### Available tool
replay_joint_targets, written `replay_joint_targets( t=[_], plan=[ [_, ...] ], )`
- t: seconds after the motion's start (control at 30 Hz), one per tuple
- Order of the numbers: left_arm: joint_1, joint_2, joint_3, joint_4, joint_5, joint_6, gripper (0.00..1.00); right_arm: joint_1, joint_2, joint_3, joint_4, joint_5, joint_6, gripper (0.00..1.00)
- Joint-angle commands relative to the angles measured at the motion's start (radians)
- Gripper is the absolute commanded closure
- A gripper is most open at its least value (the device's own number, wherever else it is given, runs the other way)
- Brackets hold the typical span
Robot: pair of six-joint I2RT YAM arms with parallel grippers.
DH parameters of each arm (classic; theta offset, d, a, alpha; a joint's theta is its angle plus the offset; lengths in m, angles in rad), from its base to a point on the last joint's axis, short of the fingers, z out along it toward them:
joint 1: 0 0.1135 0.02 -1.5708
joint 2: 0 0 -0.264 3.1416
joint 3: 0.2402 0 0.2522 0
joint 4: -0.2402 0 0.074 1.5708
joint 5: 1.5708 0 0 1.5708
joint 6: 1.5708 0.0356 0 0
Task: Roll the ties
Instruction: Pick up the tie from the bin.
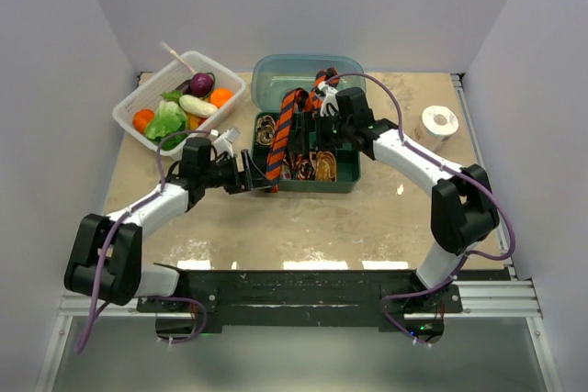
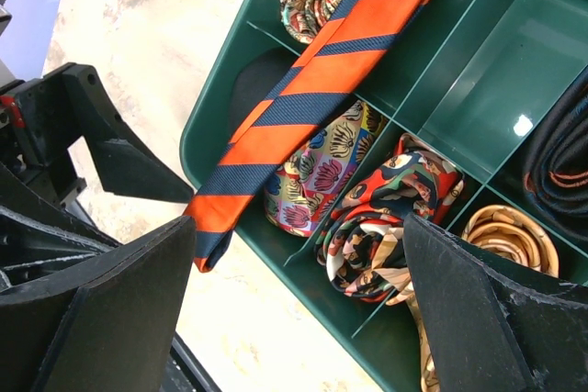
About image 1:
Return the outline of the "orange navy striped tie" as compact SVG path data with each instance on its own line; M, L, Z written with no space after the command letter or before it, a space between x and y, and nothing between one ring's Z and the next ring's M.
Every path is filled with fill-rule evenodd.
M270 152L266 158L266 177L270 180L272 187L271 193L278 191L278 184L280 181L281 164L284 155L288 152L288 133L290 131L290 125L292 116L296 111L313 112L314 116L319 113L322 100L317 96L316 86L320 82L326 82L332 77L338 74L334 67L321 70L316 74L313 88L310 92L307 92L303 88L296 88L288 91L281 103L279 116L275 128L275 136L271 144ZM316 167L316 155L317 151L310 151L306 153L298 153L300 161L301 159L309 159L314 169Z

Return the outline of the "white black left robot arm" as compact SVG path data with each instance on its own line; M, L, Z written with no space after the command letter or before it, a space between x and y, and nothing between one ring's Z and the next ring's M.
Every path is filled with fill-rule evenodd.
M170 311L184 309L190 289L174 267L142 262L143 241L193 208L211 188L238 194L271 186L249 151L236 156L206 138L189 138L177 172L143 199L108 215L89 214L79 225L65 270L67 290L124 306L135 297L157 297Z

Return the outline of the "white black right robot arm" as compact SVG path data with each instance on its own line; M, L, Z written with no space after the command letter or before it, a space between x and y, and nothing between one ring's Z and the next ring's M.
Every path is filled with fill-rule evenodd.
M478 164L462 167L432 153L406 136L397 123L375 119L364 91L338 91L321 82L312 91L322 100L313 113L321 151L348 143L369 159L400 172L430 197L434 243L415 271L412 306L431 311L476 244L499 223L488 175Z

